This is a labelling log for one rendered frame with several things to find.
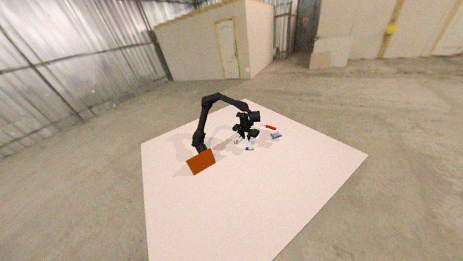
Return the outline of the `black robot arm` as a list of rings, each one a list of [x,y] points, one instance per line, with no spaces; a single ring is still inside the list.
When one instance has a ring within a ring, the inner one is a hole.
[[[215,94],[211,94],[211,95],[208,95],[208,96],[204,96],[201,99],[202,110],[201,110],[201,115],[200,115],[200,118],[199,118],[198,127],[197,127],[196,131],[193,134],[193,137],[192,137],[193,141],[192,141],[192,144],[191,144],[191,146],[196,148],[196,151],[197,151],[198,154],[201,153],[201,152],[204,152],[205,150],[207,150],[207,147],[204,144],[204,139],[205,139],[205,135],[206,135],[206,133],[204,132],[204,126],[205,126],[205,123],[206,123],[206,120],[207,120],[208,111],[212,107],[212,104],[215,103],[218,100],[222,100],[224,102],[227,102],[227,103],[237,107],[239,110],[243,111],[242,113],[238,112],[236,117],[240,117],[240,123],[242,123],[242,124],[246,124],[246,123],[248,123],[250,121],[250,123],[249,123],[250,128],[251,128],[251,126],[253,126],[254,122],[260,122],[261,121],[260,111],[251,111],[248,108],[248,104],[246,102],[243,102],[243,101],[240,101],[240,100],[234,100],[234,99],[229,98],[229,97],[227,97],[225,95],[222,95],[219,92],[216,92]],[[247,113],[245,113],[245,111]],[[248,119],[248,117],[249,117],[249,119]]]

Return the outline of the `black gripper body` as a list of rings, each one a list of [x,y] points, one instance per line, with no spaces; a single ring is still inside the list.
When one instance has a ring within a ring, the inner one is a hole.
[[[249,121],[248,123],[246,123],[246,124],[242,124],[242,123],[236,124],[236,125],[232,128],[232,130],[233,130],[233,131],[238,131],[238,132],[244,131],[244,132],[247,132],[251,137],[256,138],[256,137],[259,135],[260,132],[259,132],[259,130],[255,129],[255,128],[254,128],[254,129],[250,129],[249,123],[250,123],[250,121]]]

